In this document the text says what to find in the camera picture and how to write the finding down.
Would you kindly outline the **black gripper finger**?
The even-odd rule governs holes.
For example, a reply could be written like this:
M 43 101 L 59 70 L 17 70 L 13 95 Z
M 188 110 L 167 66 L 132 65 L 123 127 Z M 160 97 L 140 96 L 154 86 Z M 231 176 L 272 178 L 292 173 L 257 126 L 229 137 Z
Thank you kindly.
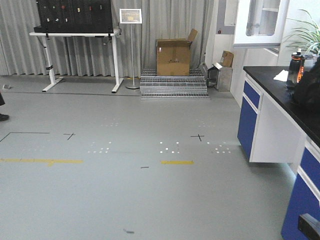
M 299 215 L 298 230 L 309 240 L 320 240 L 320 222 L 308 213 Z

